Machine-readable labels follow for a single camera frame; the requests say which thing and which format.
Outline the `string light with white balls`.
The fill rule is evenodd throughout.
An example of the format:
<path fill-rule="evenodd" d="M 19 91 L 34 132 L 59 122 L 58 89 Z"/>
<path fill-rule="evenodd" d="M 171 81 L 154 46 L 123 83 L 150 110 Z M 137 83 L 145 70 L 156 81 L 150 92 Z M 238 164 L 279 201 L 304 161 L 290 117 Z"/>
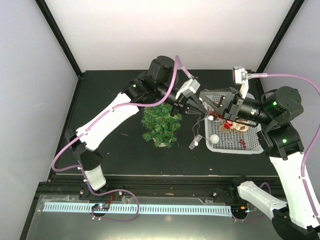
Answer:
<path fill-rule="evenodd" d="M 193 133 L 193 140 L 189 145 L 189 149 L 193 150 L 194 148 L 198 147 L 201 140 L 205 140 L 210 145 L 216 145 L 220 142 L 220 137 L 214 133 L 211 134 L 209 137 L 205 137 L 203 134 L 200 133 L 200 126 L 201 123 L 205 120 L 210 122 L 217 122 L 218 119 L 212 112 L 207 113 L 205 116 L 199 116 L 192 126 L 192 133 Z"/>

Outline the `small green christmas tree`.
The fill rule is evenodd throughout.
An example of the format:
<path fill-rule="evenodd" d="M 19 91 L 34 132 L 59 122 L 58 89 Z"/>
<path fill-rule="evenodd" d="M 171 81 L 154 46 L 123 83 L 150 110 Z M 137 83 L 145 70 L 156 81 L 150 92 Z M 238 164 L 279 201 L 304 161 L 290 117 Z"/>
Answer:
<path fill-rule="evenodd" d="M 181 127 L 182 114 L 171 115 L 173 107 L 162 103 L 143 110 L 142 125 L 146 128 L 142 138 L 157 148 L 171 148 L 177 141 L 176 131 Z"/>

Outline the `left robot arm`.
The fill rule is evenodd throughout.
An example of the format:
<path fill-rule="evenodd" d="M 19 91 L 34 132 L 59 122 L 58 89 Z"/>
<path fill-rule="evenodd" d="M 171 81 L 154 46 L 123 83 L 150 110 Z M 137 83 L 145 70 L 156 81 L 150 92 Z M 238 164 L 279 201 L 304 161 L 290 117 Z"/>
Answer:
<path fill-rule="evenodd" d="M 130 80 L 115 99 L 96 117 L 76 131 L 66 133 L 70 149 L 80 164 L 89 193 L 97 200 L 108 192 L 102 170 L 103 157 L 97 149 L 121 123 L 144 108 L 167 103 L 171 115 L 195 115 L 205 109 L 197 96 L 200 83 L 182 64 L 179 57 L 160 55 L 148 70 Z"/>

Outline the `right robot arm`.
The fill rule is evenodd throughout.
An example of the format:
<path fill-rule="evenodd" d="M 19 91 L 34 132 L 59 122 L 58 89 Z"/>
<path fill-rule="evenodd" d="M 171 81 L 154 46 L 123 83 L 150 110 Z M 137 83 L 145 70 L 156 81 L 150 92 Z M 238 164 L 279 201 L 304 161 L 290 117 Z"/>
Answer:
<path fill-rule="evenodd" d="M 225 120 L 249 121 L 251 126 L 263 126 L 257 138 L 269 156 L 285 194 L 284 201 L 277 199 L 242 176 L 228 187 L 228 198 L 253 204 L 271 220 L 274 230 L 284 240 L 319 239 L 320 205 L 305 167 L 307 154 L 292 125 L 292 120 L 304 111 L 299 92 L 283 86 L 270 91 L 267 98 L 255 100 L 229 87 L 201 91 L 199 96 L 207 107 Z"/>

